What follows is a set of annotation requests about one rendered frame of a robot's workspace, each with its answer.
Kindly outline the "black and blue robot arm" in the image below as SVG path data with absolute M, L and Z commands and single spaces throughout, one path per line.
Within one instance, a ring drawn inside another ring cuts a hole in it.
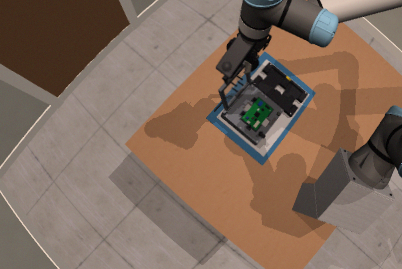
M 239 28 L 249 38 L 262 39 L 274 25 L 324 48 L 332 41 L 338 23 L 399 7 L 402 0 L 243 0 Z M 216 69 L 232 78 L 256 44 L 238 34 Z M 402 108 L 390 107 L 348 163 L 360 180 L 375 189 L 388 185 L 395 167 L 402 177 Z

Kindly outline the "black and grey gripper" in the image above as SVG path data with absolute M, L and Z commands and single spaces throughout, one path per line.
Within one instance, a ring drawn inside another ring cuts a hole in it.
M 255 47 L 253 48 L 253 50 L 251 51 L 249 56 L 245 59 L 246 61 L 244 62 L 244 64 L 245 64 L 246 68 L 244 69 L 245 71 L 243 73 L 245 75 L 248 75 L 249 73 L 253 72 L 258 67 L 258 65 L 259 65 L 259 60 L 258 60 L 259 55 L 258 55 L 258 53 L 260 52 L 260 50 L 262 48 L 265 49 L 268 46 L 272 36 L 270 34 L 268 34 L 265 38 L 262 38 L 262 39 L 252 39 L 252 38 L 249 38 L 249 37 L 245 36 L 240 31 L 239 26 L 238 26 L 238 30 L 239 30 L 238 34 L 240 34 L 245 40 L 247 40 L 249 42 L 259 42 L 259 43 L 257 43 L 255 45 Z M 238 36 L 238 34 L 237 34 L 237 36 Z M 229 43 L 226 46 L 227 49 L 231 46 L 231 44 L 233 43 L 234 40 L 235 40 L 235 37 L 229 41 Z M 263 40 L 263 41 L 261 41 L 261 40 Z

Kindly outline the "green circuit board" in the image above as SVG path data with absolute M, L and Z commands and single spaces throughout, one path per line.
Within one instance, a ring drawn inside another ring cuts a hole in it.
M 262 122 L 266 119 L 266 117 L 273 110 L 270 106 L 268 106 L 264 101 L 260 98 L 256 100 L 256 102 L 251 106 L 251 108 L 246 112 L 246 114 L 242 117 L 242 119 L 251 125 L 252 128 L 257 130 Z

